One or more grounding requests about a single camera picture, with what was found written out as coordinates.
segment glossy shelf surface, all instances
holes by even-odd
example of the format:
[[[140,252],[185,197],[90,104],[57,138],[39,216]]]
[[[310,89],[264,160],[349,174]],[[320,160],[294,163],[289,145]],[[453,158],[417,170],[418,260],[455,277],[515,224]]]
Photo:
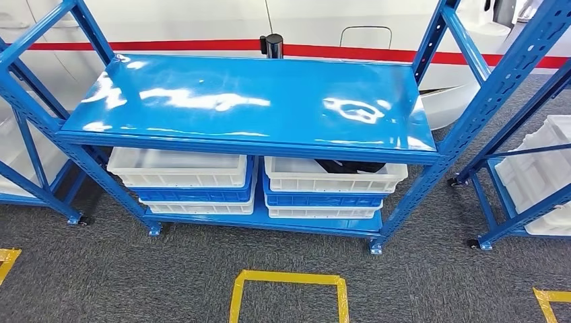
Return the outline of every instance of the glossy shelf surface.
[[[411,67],[378,63],[117,55],[59,134],[438,156]]]

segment yellow tape marking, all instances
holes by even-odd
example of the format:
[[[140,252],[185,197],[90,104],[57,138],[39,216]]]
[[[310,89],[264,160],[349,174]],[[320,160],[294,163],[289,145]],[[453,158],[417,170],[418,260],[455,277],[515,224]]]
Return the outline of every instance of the yellow tape marking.
[[[4,278],[8,275],[20,252],[22,252],[20,249],[0,249],[0,285],[4,282]]]
[[[278,283],[298,283],[337,286],[337,307],[339,322],[349,323],[349,304],[347,302],[347,286],[345,279],[338,275],[316,275],[299,273],[281,273],[277,271],[242,271],[234,282],[232,302],[230,303],[230,323],[238,323],[242,291],[245,281],[271,281]]]
[[[547,323],[557,323],[555,314],[553,314],[553,310],[549,304],[551,301],[571,303],[571,291],[540,291],[539,289],[533,288],[533,293],[539,302],[539,307],[541,311],[543,311]]]

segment carpeted floor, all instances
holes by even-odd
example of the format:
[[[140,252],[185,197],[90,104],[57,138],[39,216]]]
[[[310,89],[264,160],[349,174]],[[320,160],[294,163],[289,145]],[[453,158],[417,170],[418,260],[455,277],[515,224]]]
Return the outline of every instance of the carpeted floor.
[[[546,79],[528,79],[450,174]],[[567,90],[509,148],[545,115],[568,114],[569,102]],[[469,249],[465,240],[486,230],[485,220],[472,189],[448,187],[446,178],[382,256],[359,239],[236,227],[171,225],[149,238],[91,181],[75,201],[96,218],[88,227],[68,227],[50,209],[2,205],[0,248],[23,252],[0,286],[0,322],[227,322],[242,269],[341,275],[352,322],[544,322],[532,287],[571,290],[571,242],[508,238],[489,252]],[[406,188],[386,201],[386,214]],[[571,303],[553,310],[571,322]],[[336,290],[247,282],[240,321],[337,322]]]

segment plastic storage bin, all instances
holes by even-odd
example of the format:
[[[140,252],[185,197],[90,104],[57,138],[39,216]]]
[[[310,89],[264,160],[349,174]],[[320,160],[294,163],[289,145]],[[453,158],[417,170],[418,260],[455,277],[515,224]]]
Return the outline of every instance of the plastic storage bin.
[[[548,116],[543,126],[525,136],[515,151],[571,143],[571,116]],[[496,171],[522,213],[571,182],[571,150],[526,153],[504,158]],[[525,226],[530,234],[571,235],[571,205],[542,216]]]
[[[382,207],[273,207],[268,205],[267,197],[266,207],[268,208],[269,217],[286,218],[286,219],[371,219],[375,211]]]
[[[270,207],[379,207],[387,194],[274,192],[269,189],[269,177],[263,173],[266,203]]]
[[[254,213],[254,197],[257,183],[257,170],[254,170],[250,181],[250,199],[245,203],[225,202],[180,202],[180,201],[145,201],[153,213],[180,213],[204,215],[250,215]]]
[[[202,201],[202,202],[248,202],[254,173],[254,157],[249,156],[246,167],[246,182],[243,187],[129,187],[141,200],[149,201]]]
[[[571,236],[571,204],[567,203],[525,226],[529,234]]]
[[[107,170],[129,187],[243,187],[246,156],[115,147]]]
[[[376,174],[330,174],[313,159],[264,157],[274,192],[375,192],[389,194],[408,176],[404,164],[387,164]]]

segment white plastic crate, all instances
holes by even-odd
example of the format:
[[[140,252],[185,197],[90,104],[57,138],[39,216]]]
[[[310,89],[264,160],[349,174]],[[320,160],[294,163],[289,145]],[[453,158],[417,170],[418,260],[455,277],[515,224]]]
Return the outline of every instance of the white plastic crate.
[[[525,226],[528,234],[571,236],[571,203],[553,210]]]
[[[254,213],[254,197],[257,183],[257,171],[254,171],[252,187],[250,189],[250,200],[245,203],[224,203],[224,202],[139,202],[148,205],[153,213],[178,213],[178,214],[204,214],[204,215],[251,215]]]
[[[525,136],[515,150],[571,143],[571,116],[548,116],[543,126]],[[514,202],[517,213],[529,209],[571,182],[571,151],[544,151],[509,156],[496,171]],[[525,226],[530,234],[571,235],[569,203]]]
[[[115,147],[107,170],[132,187],[242,187],[246,156]]]
[[[378,207],[271,207],[267,204],[268,215],[279,219],[371,219]]]
[[[392,193],[408,176],[405,164],[387,164],[375,174],[330,174],[313,159],[264,157],[273,191]]]

